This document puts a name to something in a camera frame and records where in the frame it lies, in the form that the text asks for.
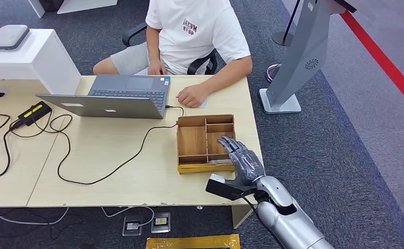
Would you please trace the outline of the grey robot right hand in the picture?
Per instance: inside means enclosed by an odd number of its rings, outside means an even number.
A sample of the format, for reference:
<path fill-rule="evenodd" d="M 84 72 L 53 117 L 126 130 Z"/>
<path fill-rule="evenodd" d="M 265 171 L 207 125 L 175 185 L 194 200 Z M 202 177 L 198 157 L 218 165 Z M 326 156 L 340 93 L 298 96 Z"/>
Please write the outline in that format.
<path fill-rule="evenodd" d="M 253 150 L 232 137 L 222 135 L 217 142 L 225 149 L 238 173 L 238 181 L 250 186 L 255 180 L 266 175 L 261 160 Z"/>

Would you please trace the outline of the person's left hand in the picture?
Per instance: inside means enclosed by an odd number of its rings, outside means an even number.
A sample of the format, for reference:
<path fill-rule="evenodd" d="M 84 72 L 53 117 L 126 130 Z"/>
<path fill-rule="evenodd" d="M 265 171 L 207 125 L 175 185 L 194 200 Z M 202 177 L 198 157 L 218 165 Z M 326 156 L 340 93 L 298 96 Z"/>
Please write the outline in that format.
<path fill-rule="evenodd" d="M 198 108 L 210 94 L 202 84 L 192 85 L 182 89 L 176 96 L 178 102 L 186 107 Z"/>

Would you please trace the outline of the person's right hand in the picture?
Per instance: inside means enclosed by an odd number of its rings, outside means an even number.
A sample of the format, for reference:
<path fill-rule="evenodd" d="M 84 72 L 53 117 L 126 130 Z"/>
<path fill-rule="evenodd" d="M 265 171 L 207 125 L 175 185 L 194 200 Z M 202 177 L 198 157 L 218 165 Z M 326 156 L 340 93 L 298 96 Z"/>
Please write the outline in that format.
<path fill-rule="evenodd" d="M 151 60 L 147 69 L 148 75 L 166 75 L 167 70 L 161 60 Z"/>

